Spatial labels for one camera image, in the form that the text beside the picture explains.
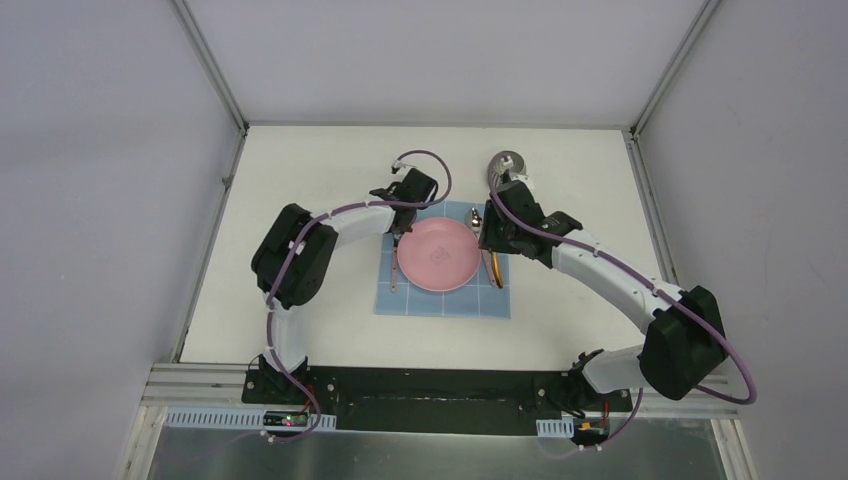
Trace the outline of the gold table knife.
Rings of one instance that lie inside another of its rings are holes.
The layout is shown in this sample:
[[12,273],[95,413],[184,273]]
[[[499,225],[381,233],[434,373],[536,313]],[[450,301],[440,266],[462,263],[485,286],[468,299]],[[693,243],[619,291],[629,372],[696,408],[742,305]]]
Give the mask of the gold table knife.
[[498,289],[503,289],[505,286],[503,280],[503,274],[501,271],[500,261],[498,258],[498,254],[493,250],[489,251],[489,267],[488,271],[490,273],[490,282],[496,286]]

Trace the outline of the pink plate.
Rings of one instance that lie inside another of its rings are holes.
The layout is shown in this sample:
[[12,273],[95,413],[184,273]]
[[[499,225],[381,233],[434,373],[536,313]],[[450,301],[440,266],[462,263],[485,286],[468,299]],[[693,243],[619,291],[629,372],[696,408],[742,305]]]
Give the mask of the pink plate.
[[415,223],[397,247],[401,272],[415,286],[430,292],[449,292],[477,274],[481,253],[477,239],[463,223],[444,217]]

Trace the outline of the blue checked cloth napkin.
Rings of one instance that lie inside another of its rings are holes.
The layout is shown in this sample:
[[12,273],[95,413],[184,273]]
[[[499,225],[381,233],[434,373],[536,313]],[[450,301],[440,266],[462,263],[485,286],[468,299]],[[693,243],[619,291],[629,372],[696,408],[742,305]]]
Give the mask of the blue checked cloth napkin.
[[462,287],[429,292],[413,285],[401,272],[392,278],[393,237],[382,236],[374,312],[378,315],[418,317],[511,318],[510,288],[491,284],[484,264]]

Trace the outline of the grey ribbed mug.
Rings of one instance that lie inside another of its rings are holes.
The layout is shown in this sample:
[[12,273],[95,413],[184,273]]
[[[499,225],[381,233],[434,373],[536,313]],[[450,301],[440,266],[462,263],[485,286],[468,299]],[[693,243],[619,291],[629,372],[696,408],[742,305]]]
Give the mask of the grey ribbed mug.
[[512,150],[503,150],[491,158],[487,172],[493,178],[500,178],[503,175],[507,177],[525,176],[527,167],[522,155]]

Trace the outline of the pink handled fork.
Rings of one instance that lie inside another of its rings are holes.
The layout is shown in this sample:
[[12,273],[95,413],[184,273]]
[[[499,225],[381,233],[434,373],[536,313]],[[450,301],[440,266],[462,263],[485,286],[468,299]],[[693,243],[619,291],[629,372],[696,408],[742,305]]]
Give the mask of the pink handled fork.
[[390,270],[390,292],[395,293],[397,291],[397,278],[398,278],[398,258],[397,251],[400,242],[401,235],[393,234],[392,235],[392,249],[391,249],[391,270]]

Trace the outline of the pink handled spoon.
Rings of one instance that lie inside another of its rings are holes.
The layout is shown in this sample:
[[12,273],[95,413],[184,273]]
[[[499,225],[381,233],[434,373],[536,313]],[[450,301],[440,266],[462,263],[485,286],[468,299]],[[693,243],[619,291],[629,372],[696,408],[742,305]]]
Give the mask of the pink handled spoon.
[[[475,207],[470,208],[466,214],[465,224],[467,228],[474,234],[475,239],[477,241],[480,240],[480,235],[482,232],[482,222],[483,218],[480,215],[479,211]],[[491,286],[499,288],[500,284],[498,283],[497,277],[493,270],[491,253],[483,248],[480,248],[479,251],[481,254],[482,265],[485,268]]]

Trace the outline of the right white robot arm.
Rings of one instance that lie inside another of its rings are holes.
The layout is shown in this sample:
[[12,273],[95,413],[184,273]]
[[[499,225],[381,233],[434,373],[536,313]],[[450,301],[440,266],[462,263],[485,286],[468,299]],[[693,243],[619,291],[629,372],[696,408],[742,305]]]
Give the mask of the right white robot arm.
[[522,255],[579,281],[623,313],[643,334],[619,350],[582,353],[566,373],[571,403],[595,408],[616,390],[650,387],[680,400],[727,358],[714,295],[684,290],[636,270],[562,211],[543,213],[529,187],[512,180],[486,203],[484,248]]

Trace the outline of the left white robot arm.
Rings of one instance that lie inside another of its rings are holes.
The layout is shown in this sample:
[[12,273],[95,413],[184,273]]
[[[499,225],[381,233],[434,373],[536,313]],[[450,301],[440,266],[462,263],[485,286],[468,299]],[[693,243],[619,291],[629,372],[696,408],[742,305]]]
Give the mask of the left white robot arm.
[[304,394],[305,378],[296,370],[307,354],[296,311],[322,287],[334,252],[370,236],[402,237],[418,211],[444,200],[438,191],[435,179],[412,167],[401,180],[352,204],[324,212],[296,203],[283,207],[250,264],[268,307],[263,358],[274,370],[266,389],[279,403],[293,404]]

